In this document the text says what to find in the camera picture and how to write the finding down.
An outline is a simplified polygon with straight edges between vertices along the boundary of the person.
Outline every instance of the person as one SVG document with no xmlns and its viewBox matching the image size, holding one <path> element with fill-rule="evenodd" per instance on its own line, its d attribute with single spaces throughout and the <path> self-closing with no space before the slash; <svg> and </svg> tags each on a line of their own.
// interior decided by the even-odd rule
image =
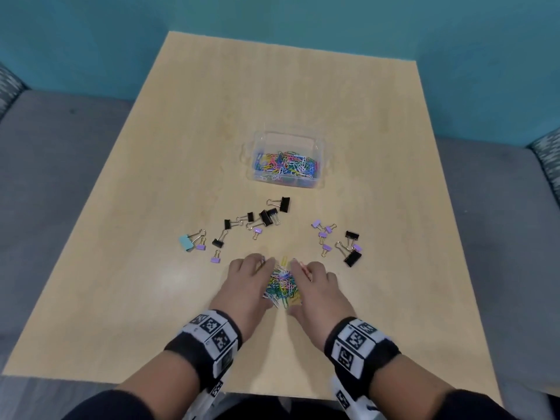
<svg viewBox="0 0 560 420">
<path fill-rule="evenodd" d="M 208 311 L 185 325 L 161 353 L 127 380 L 80 403 L 64 420 L 181 419 L 197 396 L 203 395 L 201 391 L 215 396 L 235 353 L 272 307 L 262 296 L 275 263 L 274 258 L 264 261 L 261 254 L 232 261 Z M 222 413 L 220 419 L 340 418 L 337 414 L 352 418 L 360 416 L 351 407 L 357 400 L 373 402 L 365 405 L 371 414 L 363 418 L 373 418 L 375 410 L 395 420 L 514 418 L 486 395 L 454 389 L 402 354 L 381 331 L 359 320 L 338 288 L 337 276 L 322 263 L 311 262 L 304 270 L 292 260 L 290 270 L 301 305 L 291 306 L 288 313 L 335 365 L 341 385 L 337 398 L 346 414 L 327 413 L 317 406 L 287 412 L 270 399 L 265 406 L 248 399 Z M 358 374 L 356 366 L 361 368 Z"/>
</svg>

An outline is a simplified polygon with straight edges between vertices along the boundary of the wrist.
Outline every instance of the wrist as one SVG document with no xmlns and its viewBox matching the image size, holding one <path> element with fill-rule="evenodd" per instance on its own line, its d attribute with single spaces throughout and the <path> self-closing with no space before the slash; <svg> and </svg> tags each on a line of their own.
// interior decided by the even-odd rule
<svg viewBox="0 0 560 420">
<path fill-rule="evenodd" d="M 356 400 L 369 394 L 374 374 L 400 351 L 383 332 L 359 318 L 346 317 L 330 332 L 324 353 L 344 388 Z"/>
<path fill-rule="evenodd" d="M 242 345 L 242 335 L 225 312 L 207 310 L 187 323 L 165 346 L 197 372 L 200 390 L 211 386 L 229 368 Z"/>
</svg>

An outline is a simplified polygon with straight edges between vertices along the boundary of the hand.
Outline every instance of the hand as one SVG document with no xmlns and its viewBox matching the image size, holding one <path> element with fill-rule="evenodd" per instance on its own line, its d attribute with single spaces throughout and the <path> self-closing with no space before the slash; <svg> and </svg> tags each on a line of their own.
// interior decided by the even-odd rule
<svg viewBox="0 0 560 420">
<path fill-rule="evenodd" d="M 320 262 L 311 262 L 307 268 L 312 281 L 305 275 L 297 260 L 290 263 L 290 271 L 301 294 L 301 305 L 288 309 L 304 332 L 321 352 L 330 332 L 346 317 L 355 317 L 354 308 L 338 288 L 337 276 L 327 273 Z"/>
<path fill-rule="evenodd" d="M 262 296 L 276 260 L 269 258 L 262 264 L 263 258 L 261 254 L 251 254 L 231 261 L 228 278 L 208 307 L 228 314 L 242 332 L 243 342 L 253 335 L 264 312 L 273 306 L 270 299 Z"/>
</svg>

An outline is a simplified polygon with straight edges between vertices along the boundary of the black sleeve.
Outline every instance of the black sleeve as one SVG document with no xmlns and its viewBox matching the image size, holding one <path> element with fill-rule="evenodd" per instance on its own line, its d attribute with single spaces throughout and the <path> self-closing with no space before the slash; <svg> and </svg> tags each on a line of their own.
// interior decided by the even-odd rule
<svg viewBox="0 0 560 420">
<path fill-rule="evenodd" d="M 457 389 L 445 396 L 433 420 L 515 420 L 490 397 Z"/>
<path fill-rule="evenodd" d="M 106 390 L 76 406 L 63 420 L 155 420 L 136 396 L 122 390 Z"/>
</svg>

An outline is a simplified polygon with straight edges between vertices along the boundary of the wall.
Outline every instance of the wall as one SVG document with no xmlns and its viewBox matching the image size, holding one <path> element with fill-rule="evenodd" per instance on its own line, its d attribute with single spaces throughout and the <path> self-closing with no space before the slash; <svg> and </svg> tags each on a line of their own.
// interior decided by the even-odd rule
<svg viewBox="0 0 560 420">
<path fill-rule="evenodd" d="M 560 126 L 560 0 L 2 0 L 32 88 L 133 99 L 168 29 L 415 59 L 436 134 L 523 145 Z"/>
</svg>

